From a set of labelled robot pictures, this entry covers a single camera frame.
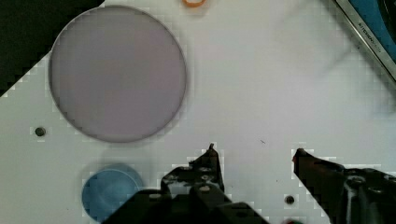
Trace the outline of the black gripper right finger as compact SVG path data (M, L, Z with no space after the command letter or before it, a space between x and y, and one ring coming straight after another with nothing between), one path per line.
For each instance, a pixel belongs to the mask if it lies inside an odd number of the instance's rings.
M396 224L396 182L373 168L346 168L319 159L302 148L293 156L293 172L331 224Z

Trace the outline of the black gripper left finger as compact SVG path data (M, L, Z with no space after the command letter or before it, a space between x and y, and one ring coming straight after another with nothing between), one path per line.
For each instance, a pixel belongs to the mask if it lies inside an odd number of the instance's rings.
M161 191L169 193L173 198L189 194L196 185L209 184L224 191L219 153L214 145L210 143L208 149L187 166L178 166L166 174L161 180Z

